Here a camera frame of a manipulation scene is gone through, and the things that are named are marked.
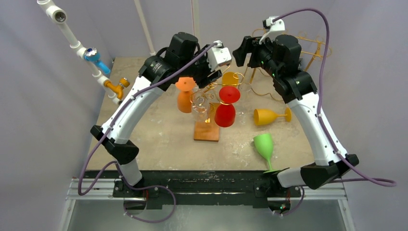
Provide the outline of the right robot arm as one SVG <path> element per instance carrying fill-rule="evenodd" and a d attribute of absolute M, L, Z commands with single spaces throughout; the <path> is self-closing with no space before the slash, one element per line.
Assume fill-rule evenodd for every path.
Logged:
<path fill-rule="evenodd" d="M 262 68 L 273 79 L 275 91 L 282 97 L 301 124 L 308 139 L 314 162 L 300 168 L 287 168 L 272 173 L 271 192 L 281 196 L 292 186 L 313 190 L 340 178 L 359 164 L 356 154 L 349 154 L 335 136 L 323 110 L 311 75 L 299 68 L 302 47 L 291 35 L 274 40 L 245 36 L 233 51 L 237 66 L 243 66 L 250 54 L 248 67 Z"/>

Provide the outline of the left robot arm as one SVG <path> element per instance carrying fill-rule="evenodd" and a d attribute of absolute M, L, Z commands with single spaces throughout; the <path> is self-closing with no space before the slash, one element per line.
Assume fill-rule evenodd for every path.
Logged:
<path fill-rule="evenodd" d="M 186 32 L 173 35 L 170 44 L 147 58 L 129 94 L 114 114 L 90 132 L 116 160 L 125 191 L 132 197 L 143 192 L 142 173 L 136 157 L 139 148 L 130 135 L 148 108 L 180 77 L 191 77 L 199 88 L 222 76 L 219 67 L 229 65 L 230 51 L 220 40 L 200 47 L 197 37 Z"/>

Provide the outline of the orange wine glass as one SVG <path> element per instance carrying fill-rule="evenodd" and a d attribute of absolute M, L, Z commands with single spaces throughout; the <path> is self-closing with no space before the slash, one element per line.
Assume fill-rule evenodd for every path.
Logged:
<path fill-rule="evenodd" d="M 177 107 L 183 113 L 191 113 L 190 96 L 193 94 L 192 90 L 196 86 L 192 77 L 180 77 L 175 83 L 175 86 L 180 90 L 177 97 Z"/>

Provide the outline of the clear flute glass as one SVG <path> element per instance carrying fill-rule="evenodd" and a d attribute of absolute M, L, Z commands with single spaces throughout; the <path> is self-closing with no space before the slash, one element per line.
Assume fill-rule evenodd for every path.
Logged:
<path fill-rule="evenodd" d="M 252 92 L 250 83 L 242 83 L 238 86 L 240 92 L 240 99 L 234 104 L 236 115 L 242 116 L 247 111 L 247 106 L 249 105 L 249 95 Z"/>

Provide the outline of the red wine glass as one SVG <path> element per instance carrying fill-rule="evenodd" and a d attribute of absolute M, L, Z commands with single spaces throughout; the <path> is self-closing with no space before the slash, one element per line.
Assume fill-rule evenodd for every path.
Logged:
<path fill-rule="evenodd" d="M 240 99 L 241 94 L 237 88 L 225 86 L 219 91 L 219 97 L 221 104 L 216 109 L 214 120 L 218 126 L 227 128 L 235 122 L 236 110 L 233 104 Z"/>

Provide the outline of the clear ribbed wine glass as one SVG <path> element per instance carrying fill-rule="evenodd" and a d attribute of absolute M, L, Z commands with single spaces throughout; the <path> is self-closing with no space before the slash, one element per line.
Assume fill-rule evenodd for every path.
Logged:
<path fill-rule="evenodd" d="M 195 122 L 205 122 L 209 118 L 210 99 L 202 92 L 196 92 L 191 96 L 191 113 Z"/>

